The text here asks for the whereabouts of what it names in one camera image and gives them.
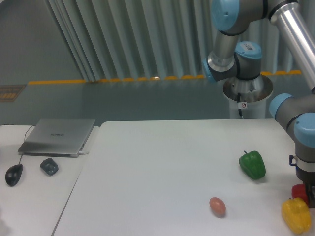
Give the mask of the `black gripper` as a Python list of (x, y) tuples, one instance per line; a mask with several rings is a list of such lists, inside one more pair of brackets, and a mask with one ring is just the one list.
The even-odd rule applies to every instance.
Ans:
[(295, 167), (297, 177), (303, 181), (305, 202), (310, 206), (311, 189), (315, 186), (315, 164), (305, 162), (295, 155), (290, 155), (289, 165)]

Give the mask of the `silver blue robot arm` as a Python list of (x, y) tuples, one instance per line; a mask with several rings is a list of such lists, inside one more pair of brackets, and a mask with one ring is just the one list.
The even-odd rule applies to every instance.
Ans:
[[(311, 90), (315, 88), (315, 41), (295, 0), (215, 0), (211, 5), (218, 30), (214, 50), (203, 61), (207, 79), (217, 82), (236, 76), (236, 40), (251, 22), (268, 18), (275, 25)], [(304, 183), (309, 207), (315, 206), (315, 97), (276, 96), (270, 114), (295, 143), (296, 174)]]

